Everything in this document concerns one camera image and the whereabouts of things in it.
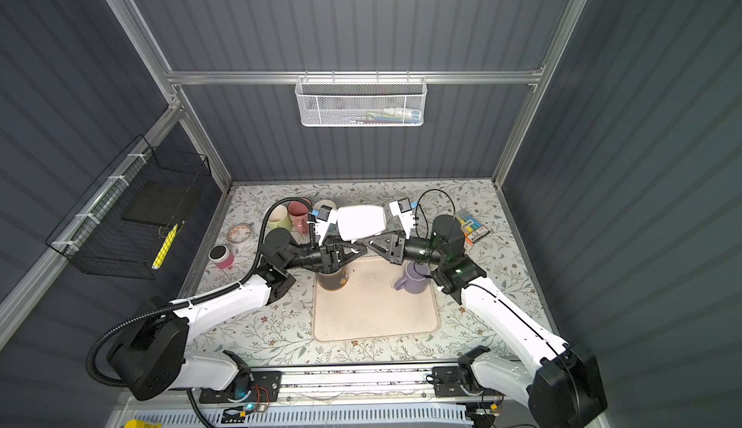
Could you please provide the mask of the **white mug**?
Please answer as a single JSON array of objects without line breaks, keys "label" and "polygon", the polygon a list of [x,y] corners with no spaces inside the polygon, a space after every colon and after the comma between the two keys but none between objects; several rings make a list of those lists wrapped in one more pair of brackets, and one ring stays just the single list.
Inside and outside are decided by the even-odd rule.
[{"label": "white mug", "polygon": [[345,242],[376,236],[386,230],[386,213],[380,206],[356,205],[337,210],[337,231]]}]

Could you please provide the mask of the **purple mug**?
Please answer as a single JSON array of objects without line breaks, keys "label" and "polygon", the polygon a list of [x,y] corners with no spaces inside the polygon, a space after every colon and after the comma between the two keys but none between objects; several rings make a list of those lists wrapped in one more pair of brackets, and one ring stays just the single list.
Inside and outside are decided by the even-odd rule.
[{"label": "purple mug", "polygon": [[396,281],[393,288],[396,291],[406,291],[409,294],[422,294],[431,279],[430,269],[426,264],[419,262],[407,263],[403,275]]}]

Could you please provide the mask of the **light blue mug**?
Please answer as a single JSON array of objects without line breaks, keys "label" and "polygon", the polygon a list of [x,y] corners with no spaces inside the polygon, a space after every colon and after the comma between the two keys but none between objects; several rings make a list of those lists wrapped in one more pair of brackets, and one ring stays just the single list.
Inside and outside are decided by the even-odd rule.
[{"label": "light blue mug", "polygon": [[320,209],[322,209],[322,207],[327,207],[327,208],[330,208],[331,210],[337,209],[336,203],[328,199],[323,199],[323,200],[316,202],[313,206],[313,209],[315,209],[316,211],[319,211]]}]

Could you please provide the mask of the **pink patterned mug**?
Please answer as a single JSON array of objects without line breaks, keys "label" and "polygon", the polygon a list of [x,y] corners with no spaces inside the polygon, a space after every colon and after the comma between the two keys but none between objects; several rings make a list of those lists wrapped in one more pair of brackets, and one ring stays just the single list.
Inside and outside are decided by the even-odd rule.
[{"label": "pink patterned mug", "polygon": [[300,235],[308,235],[310,227],[308,223],[308,215],[311,213],[311,201],[303,198],[301,202],[292,201],[288,205],[288,213],[294,228]]}]

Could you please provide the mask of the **light green mug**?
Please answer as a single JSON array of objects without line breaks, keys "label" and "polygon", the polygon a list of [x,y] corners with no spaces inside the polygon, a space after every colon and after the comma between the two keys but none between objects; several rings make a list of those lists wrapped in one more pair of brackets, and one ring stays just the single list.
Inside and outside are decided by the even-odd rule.
[{"label": "light green mug", "polygon": [[289,211],[285,205],[276,206],[271,210],[268,217],[267,229],[274,230],[278,228],[287,231],[291,231],[293,228],[293,222],[291,221]]}]

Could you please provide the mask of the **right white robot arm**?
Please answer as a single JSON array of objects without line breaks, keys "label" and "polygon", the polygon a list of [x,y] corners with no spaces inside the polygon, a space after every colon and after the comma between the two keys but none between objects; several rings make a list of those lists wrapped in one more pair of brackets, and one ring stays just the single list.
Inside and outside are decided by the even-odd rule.
[{"label": "right white robot arm", "polygon": [[467,254],[456,217],[436,217],[429,238],[391,231],[361,244],[392,264],[429,265],[441,292],[479,317],[515,353],[516,362],[484,346],[461,356],[459,380],[466,391],[498,391],[527,407],[540,427],[584,427],[607,410],[594,352],[569,344],[514,304]]}]

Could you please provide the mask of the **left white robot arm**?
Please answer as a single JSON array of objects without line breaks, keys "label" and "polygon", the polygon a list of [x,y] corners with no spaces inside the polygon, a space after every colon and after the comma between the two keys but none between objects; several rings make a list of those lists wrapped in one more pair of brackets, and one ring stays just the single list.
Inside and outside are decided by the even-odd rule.
[{"label": "left white robot arm", "polygon": [[283,298],[296,279],[291,269],[338,273],[367,248],[330,237],[334,221],[328,208],[312,211],[315,232],[298,244],[286,229],[261,225],[253,263],[245,276],[227,286],[141,312],[99,337],[86,356],[87,374],[107,387],[123,387],[140,401],[168,390],[210,389],[242,402],[255,393],[248,364],[236,353],[191,352],[189,344],[212,327],[259,310]]}]

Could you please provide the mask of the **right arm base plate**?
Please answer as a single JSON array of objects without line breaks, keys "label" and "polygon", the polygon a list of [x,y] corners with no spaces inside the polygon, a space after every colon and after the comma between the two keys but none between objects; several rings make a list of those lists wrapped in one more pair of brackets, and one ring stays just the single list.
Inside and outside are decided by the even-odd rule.
[{"label": "right arm base plate", "polygon": [[434,395],[438,398],[504,397],[503,393],[494,389],[466,389],[456,365],[434,366],[425,376],[425,382],[432,385]]}]

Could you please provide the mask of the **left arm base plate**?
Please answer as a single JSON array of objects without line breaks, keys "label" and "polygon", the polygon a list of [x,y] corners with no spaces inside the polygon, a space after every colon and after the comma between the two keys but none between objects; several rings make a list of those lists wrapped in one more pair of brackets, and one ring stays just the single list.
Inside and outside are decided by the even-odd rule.
[{"label": "left arm base plate", "polygon": [[283,374],[279,371],[241,372],[224,390],[203,389],[198,402],[220,403],[274,403],[277,401]]}]

